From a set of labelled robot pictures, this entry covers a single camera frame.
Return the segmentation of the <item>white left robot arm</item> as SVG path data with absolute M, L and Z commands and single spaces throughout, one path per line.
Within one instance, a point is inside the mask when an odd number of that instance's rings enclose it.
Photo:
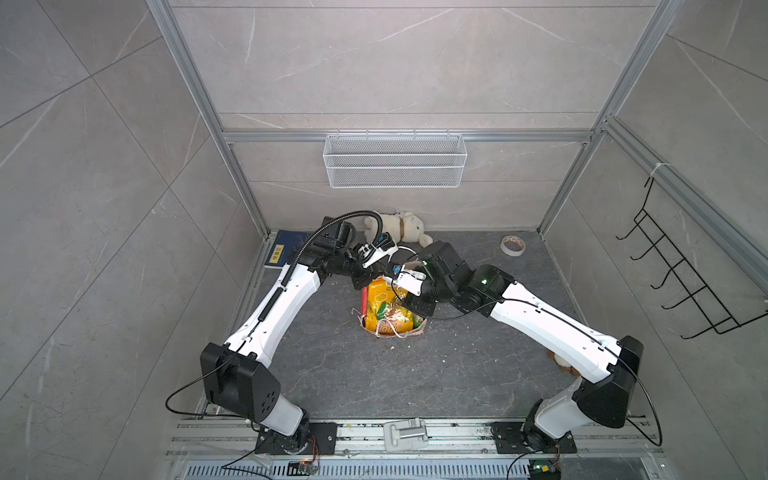
M 211 343 L 201 353 L 206 399 L 284 437 L 302 437 L 305 411 L 281 394 L 269 366 L 293 320 L 328 277 L 348 276 L 362 288 L 380 274 L 376 264 L 397 250 L 383 227 L 381 215 L 370 210 L 326 218 L 245 323 L 224 344 Z

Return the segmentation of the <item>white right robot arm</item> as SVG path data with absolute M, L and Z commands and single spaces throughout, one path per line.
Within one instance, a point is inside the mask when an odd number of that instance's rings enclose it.
M 569 387 L 529 411 L 521 433 L 530 449 L 547 451 L 590 422 L 624 426 L 643 354 L 637 339 L 589 328 L 494 265 L 471 268 L 447 242 L 431 244 L 393 272 L 409 311 L 428 317 L 437 304 L 448 303 L 463 314 L 479 313 L 527 335 L 579 373 Z

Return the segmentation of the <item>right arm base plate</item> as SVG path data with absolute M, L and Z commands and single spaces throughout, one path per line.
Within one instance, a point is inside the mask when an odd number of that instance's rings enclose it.
M 535 426 L 528 427 L 522 421 L 491 422 L 489 427 L 499 454 L 575 454 L 577 452 L 570 433 L 560 439 L 552 439 Z

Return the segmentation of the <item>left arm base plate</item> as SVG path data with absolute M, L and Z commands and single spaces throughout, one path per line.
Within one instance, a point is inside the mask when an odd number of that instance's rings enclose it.
M 337 433 L 338 424 L 333 422 L 302 423 L 292 436 L 267 431 L 260 435 L 256 452 L 272 455 L 333 455 Z

